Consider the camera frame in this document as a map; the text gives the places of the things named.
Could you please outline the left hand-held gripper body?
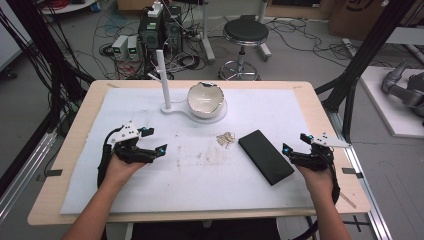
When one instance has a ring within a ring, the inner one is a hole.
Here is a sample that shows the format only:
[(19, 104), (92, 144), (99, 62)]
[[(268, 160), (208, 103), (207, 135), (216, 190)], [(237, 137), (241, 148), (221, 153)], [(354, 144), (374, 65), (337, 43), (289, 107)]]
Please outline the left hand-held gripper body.
[(113, 145), (114, 153), (126, 163), (152, 163), (156, 158), (154, 150), (137, 146), (138, 141), (143, 137), (140, 136), (138, 128), (132, 121), (114, 129), (109, 136), (112, 139), (106, 142)]

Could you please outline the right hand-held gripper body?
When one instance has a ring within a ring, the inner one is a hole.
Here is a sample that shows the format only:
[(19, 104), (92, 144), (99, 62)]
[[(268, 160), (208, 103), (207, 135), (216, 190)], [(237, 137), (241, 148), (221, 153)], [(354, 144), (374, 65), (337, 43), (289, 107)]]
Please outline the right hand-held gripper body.
[(348, 148), (350, 144), (322, 133), (314, 137), (313, 142), (308, 144), (311, 152), (309, 154), (293, 152), (292, 163), (297, 166), (308, 168), (312, 171), (324, 171), (333, 164), (333, 148)]

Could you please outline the person's left hand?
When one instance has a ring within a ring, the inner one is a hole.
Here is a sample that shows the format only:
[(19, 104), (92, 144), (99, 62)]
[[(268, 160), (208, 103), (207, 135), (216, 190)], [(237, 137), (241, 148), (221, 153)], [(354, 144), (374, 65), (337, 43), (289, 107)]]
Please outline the person's left hand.
[(132, 175), (144, 166), (145, 163), (126, 163), (113, 154), (101, 188), (119, 192)]

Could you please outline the person's right hand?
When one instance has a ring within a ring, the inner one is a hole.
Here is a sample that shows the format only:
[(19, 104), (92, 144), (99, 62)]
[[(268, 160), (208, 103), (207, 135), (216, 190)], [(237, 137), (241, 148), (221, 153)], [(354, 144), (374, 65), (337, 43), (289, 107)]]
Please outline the person's right hand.
[(316, 172), (301, 166), (298, 166), (297, 169), (302, 174), (307, 190), (313, 200), (325, 199), (332, 202), (333, 182), (328, 169)]

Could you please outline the black rectangular case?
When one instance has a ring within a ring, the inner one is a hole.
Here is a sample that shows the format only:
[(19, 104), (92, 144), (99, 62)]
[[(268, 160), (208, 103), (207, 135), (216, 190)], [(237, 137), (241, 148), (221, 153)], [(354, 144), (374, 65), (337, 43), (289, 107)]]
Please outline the black rectangular case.
[(260, 130), (241, 137), (238, 143), (271, 186), (294, 173), (294, 168)]

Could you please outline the black tape strip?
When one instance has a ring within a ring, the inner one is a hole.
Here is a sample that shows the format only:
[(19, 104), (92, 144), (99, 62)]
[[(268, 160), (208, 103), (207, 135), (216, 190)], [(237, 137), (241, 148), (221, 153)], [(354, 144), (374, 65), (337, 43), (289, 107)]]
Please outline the black tape strip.
[(63, 172), (63, 169), (48, 170), (43, 174), (39, 174), (36, 177), (36, 181), (44, 182), (48, 177), (61, 176), (62, 172)]
[(344, 174), (355, 175), (358, 179), (362, 179), (364, 176), (361, 172), (357, 172), (354, 168), (342, 168)]

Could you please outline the beige tape strip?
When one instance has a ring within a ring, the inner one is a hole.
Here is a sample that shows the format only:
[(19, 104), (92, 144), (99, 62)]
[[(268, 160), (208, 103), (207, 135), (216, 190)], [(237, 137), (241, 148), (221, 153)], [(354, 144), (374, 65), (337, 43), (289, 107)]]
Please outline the beige tape strip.
[(353, 201), (351, 201), (343, 192), (340, 192), (340, 197), (344, 199), (352, 208), (357, 208), (357, 205)]

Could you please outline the light wooden table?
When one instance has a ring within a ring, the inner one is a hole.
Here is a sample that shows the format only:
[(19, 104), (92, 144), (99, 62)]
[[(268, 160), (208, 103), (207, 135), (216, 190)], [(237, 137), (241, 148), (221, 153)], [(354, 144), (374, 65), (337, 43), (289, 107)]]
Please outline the light wooden table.
[[(173, 102), (185, 99), (187, 91), (194, 85), (192, 80), (173, 80), (170, 82), (170, 96)], [(326, 133), (335, 137), (336, 133), (315, 94), (312, 85), (306, 81), (221, 81), (219, 87), (227, 89), (275, 89), (294, 92), (304, 120), (308, 127), (304, 134), (314, 137)], [(54, 169), (63, 169), (61, 176), (49, 177), (34, 203), (28, 216), (29, 224), (58, 225), (71, 224), (79, 214), (64, 214), (61, 211), (67, 195), (71, 177), (76, 163), (84, 149), (86, 140), (100, 111), (107, 92), (113, 88), (159, 89), (157, 81), (147, 80), (97, 80), (83, 100), (82, 106), (67, 134), (53, 165)], [(214, 220), (234, 218), (258, 218), (301, 216), (313, 214), (313, 206), (309, 209), (246, 209), (246, 210), (209, 210), (192, 212), (148, 212), (148, 213), (115, 213), (111, 210), (109, 219), (112, 222), (153, 222), (181, 220)]]

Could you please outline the white foam mat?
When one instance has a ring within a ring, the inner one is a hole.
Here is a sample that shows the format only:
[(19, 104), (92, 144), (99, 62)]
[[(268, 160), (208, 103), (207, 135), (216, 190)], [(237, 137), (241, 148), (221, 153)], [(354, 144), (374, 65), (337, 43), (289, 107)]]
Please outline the white foam mat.
[(102, 145), (128, 122), (154, 131), (139, 147), (165, 145), (167, 152), (131, 177), (113, 204), (115, 213), (311, 208), (299, 173), (270, 185), (237, 142), (217, 140), (225, 133), (240, 139), (259, 130), (275, 148), (288, 144), (308, 151), (299, 138), (308, 127), (294, 92), (227, 89), (224, 95), (226, 116), (198, 124), (182, 114), (163, 114), (159, 89), (109, 90), (74, 168), (62, 213), (78, 214), (86, 206), (97, 189)]

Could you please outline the white eggshell-shaped bowl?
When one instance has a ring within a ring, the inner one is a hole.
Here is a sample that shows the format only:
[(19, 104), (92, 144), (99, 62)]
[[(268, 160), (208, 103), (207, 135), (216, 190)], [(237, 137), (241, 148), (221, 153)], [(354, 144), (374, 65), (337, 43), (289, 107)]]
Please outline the white eggshell-shaped bowl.
[(198, 82), (189, 89), (187, 101), (192, 114), (210, 119), (221, 112), (225, 98), (224, 92), (217, 84)]

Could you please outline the black tape cross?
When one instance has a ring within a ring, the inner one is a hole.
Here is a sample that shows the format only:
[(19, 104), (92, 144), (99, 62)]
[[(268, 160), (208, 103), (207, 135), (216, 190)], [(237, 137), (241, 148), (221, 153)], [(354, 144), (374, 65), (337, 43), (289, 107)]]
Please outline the black tape cross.
[(370, 226), (369, 222), (360, 221), (356, 215), (353, 215), (348, 220), (344, 220), (343, 223), (349, 227), (354, 228), (357, 232), (362, 232), (366, 227)]

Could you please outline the white floor board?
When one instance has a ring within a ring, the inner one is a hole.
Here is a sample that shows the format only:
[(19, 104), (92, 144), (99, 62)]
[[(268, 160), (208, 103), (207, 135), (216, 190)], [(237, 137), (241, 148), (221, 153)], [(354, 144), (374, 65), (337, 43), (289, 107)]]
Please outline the white floor board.
[(381, 90), (383, 78), (392, 71), (389, 67), (369, 66), (361, 83), (392, 136), (424, 139), (424, 118), (413, 113), (402, 101)]

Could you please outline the white power supply unit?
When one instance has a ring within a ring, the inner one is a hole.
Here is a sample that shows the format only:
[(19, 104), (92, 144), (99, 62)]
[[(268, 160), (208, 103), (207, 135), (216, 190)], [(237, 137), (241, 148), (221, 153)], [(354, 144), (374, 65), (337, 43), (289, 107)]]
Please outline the white power supply unit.
[(125, 61), (128, 57), (128, 37), (119, 36), (112, 44), (112, 50), (117, 61)]
[(127, 49), (128, 49), (128, 56), (131, 61), (140, 60), (138, 37), (136, 35), (128, 37)]

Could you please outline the person's dark clothing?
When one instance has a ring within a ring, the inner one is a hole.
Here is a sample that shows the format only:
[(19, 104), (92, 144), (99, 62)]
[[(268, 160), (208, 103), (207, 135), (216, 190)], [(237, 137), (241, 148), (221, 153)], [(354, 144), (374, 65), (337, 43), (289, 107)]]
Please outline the person's dark clothing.
[(275, 218), (136, 223), (131, 240), (281, 240)]

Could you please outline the black computer tower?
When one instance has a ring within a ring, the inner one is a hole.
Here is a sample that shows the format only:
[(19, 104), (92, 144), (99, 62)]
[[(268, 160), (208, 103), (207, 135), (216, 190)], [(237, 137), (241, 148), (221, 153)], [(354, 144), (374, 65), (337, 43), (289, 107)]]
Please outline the black computer tower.
[(173, 52), (182, 50), (181, 7), (169, 6), (164, 11), (164, 23), (168, 48)]
[(149, 50), (161, 49), (165, 40), (163, 13), (150, 17), (150, 10), (151, 7), (142, 10), (138, 28), (139, 40)]

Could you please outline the white table leg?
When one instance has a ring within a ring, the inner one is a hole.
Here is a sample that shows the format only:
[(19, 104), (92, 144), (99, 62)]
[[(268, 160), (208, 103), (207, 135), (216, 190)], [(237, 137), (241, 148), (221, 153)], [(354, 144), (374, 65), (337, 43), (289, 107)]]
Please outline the white table leg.
[[(260, 0), (259, 10), (258, 10), (258, 16), (257, 16), (257, 21), (260, 24), (264, 24), (264, 18), (265, 18), (265, 14), (266, 14), (266, 9), (267, 9), (267, 6), (268, 6), (268, 2), (269, 2), (269, 0)], [(264, 56), (264, 61), (267, 61), (272, 56), (272, 53), (269, 50), (269, 48), (268, 48), (268, 46), (266, 45), (265, 42), (263, 42), (259, 46), (259, 49), (260, 49), (261, 53)]]
[(198, 4), (202, 11), (202, 32), (200, 34), (202, 46), (207, 57), (207, 62), (212, 63), (215, 61), (215, 54), (208, 38), (208, 0), (198, 0)]

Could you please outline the black round stool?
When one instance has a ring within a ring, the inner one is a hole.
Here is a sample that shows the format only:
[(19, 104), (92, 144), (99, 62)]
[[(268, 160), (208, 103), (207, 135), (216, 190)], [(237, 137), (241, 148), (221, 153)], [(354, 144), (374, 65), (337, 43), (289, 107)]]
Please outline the black round stool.
[(259, 81), (258, 70), (245, 61), (245, 48), (260, 46), (269, 35), (267, 27), (254, 16), (240, 16), (224, 25), (223, 36), (226, 40), (240, 46), (236, 60), (226, 62), (220, 67), (218, 77), (222, 80)]

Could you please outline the white power strip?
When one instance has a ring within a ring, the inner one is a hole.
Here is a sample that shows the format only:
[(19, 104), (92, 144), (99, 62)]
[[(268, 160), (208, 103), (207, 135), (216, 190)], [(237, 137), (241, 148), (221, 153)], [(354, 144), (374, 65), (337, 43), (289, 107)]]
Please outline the white power strip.
[(148, 16), (151, 18), (158, 18), (162, 13), (163, 8), (164, 4), (159, 0), (155, 0), (152, 7), (148, 11)]

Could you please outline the brown cardboard box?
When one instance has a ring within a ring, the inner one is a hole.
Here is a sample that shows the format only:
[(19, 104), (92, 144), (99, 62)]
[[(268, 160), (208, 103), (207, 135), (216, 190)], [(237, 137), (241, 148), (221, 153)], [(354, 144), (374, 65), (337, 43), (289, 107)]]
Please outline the brown cardboard box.
[(329, 18), (329, 33), (342, 38), (364, 40), (381, 16), (384, 0), (336, 0)]

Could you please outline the round white table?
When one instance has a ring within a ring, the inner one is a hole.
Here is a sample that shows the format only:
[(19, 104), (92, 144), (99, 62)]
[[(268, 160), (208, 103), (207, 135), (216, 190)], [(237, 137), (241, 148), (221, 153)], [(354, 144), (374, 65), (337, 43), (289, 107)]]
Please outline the round white table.
[(73, 3), (72, 0), (45, 0), (41, 4), (41, 11), (45, 15), (55, 15), (90, 9), (94, 13), (101, 10), (98, 0), (83, 0), (82, 3)]

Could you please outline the white jewelry stand with post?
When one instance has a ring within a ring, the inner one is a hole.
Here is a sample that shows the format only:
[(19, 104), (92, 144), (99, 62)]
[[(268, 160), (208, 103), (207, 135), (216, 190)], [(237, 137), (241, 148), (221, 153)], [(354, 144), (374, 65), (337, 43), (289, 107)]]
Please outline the white jewelry stand with post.
[(217, 123), (226, 116), (227, 109), (228, 109), (226, 99), (225, 99), (224, 106), (221, 112), (216, 117), (213, 117), (210, 119), (199, 118), (191, 113), (189, 105), (188, 105), (188, 101), (187, 101), (189, 90), (187, 91), (187, 94), (184, 100), (179, 102), (173, 102), (170, 96), (170, 87), (169, 87), (169, 80), (166, 73), (164, 53), (161, 49), (156, 50), (156, 57), (158, 61), (158, 65), (156, 66), (156, 72), (159, 74), (159, 78), (157, 79), (152, 74), (149, 74), (149, 76), (153, 79), (157, 79), (161, 83), (164, 103), (161, 105), (160, 109), (163, 114), (165, 115), (182, 114), (188, 117), (191, 121), (200, 123), (200, 124)]

